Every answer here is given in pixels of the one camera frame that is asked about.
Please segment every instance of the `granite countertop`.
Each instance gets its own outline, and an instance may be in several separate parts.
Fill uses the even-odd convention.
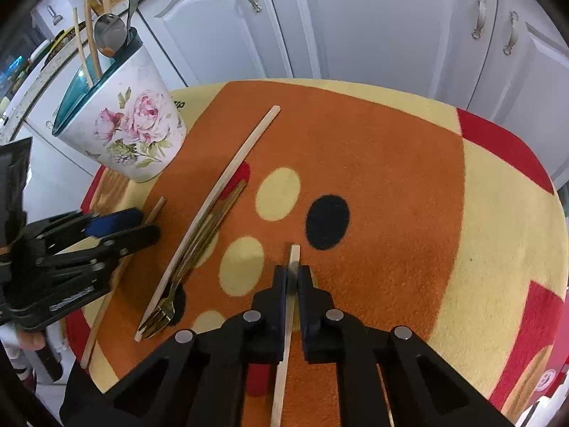
[[[116,15],[122,15],[128,9],[128,1],[124,0],[113,6],[113,13]],[[83,30],[80,33],[81,42],[83,45],[87,43],[87,34]],[[58,74],[60,69],[77,53],[77,47],[75,42],[68,43],[59,53],[49,62],[49,64],[42,70],[35,79],[32,85],[30,85],[28,91],[20,100],[18,106],[14,109],[14,112],[10,115],[6,125],[0,131],[0,145],[6,144],[11,141],[21,123],[26,119],[28,113],[35,105],[36,101],[42,95],[44,90],[48,87],[52,78]]]

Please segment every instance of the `pink flower print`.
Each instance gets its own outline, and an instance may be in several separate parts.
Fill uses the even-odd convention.
[[[107,108],[104,108],[97,119],[95,119],[95,129],[93,130],[93,135],[97,139],[101,139],[108,144],[112,139],[115,131],[124,117],[122,112],[111,112]]]
[[[154,143],[166,138],[170,132],[169,115],[166,115],[169,100],[162,93],[143,91],[122,119],[125,142]]]

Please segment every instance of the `screw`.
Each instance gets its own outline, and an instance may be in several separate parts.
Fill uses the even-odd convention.
[[[326,312],[326,318],[330,321],[342,321],[344,313],[341,310],[332,308]]]
[[[261,313],[257,310],[249,310],[243,313],[243,319],[245,319],[248,323],[254,323],[255,321],[259,321],[261,319]]]
[[[187,329],[178,331],[176,332],[174,339],[176,339],[176,342],[178,343],[188,343],[193,339],[192,331],[189,331]]]
[[[409,340],[413,335],[411,329],[406,326],[397,326],[393,333],[395,334],[395,337],[401,339],[402,341]]]

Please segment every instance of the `tablecloth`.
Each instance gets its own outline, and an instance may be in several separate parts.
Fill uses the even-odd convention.
[[[205,331],[247,309],[297,242],[339,308],[369,326],[411,327],[517,418],[551,352],[568,271],[559,199],[519,138],[431,99],[346,82],[229,82],[172,97],[188,136],[166,171],[137,184],[107,170],[92,186],[100,213],[147,213],[168,199],[156,220],[161,241],[134,256],[99,330],[89,366],[99,388],[181,327]],[[281,113],[246,158],[248,186],[184,285],[183,318],[135,343],[191,219],[272,105]],[[76,353],[100,303],[69,326]],[[292,341],[285,425],[339,425],[334,367],[308,366],[297,332]],[[244,425],[269,414],[270,394],[247,395]]]

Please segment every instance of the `gold fork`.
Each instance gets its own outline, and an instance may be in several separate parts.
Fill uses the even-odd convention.
[[[246,185],[247,182],[245,180],[241,180],[231,191],[223,204],[215,208],[212,216],[206,219],[204,226],[200,228],[195,240],[192,241],[192,245],[188,248],[186,254],[184,254],[179,267],[174,271],[168,295],[166,298],[160,300],[154,311],[150,313],[150,316],[143,322],[140,328],[138,328],[138,330],[142,332],[143,339],[151,338],[168,326],[169,322],[172,321],[175,312],[174,297],[176,295],[177,288],[186,278],[186,273],[195,267],[197,261],[200,259],[201,255],[215,236],[221,222],[223,222],[225,216],[228,214],[229,210]]]

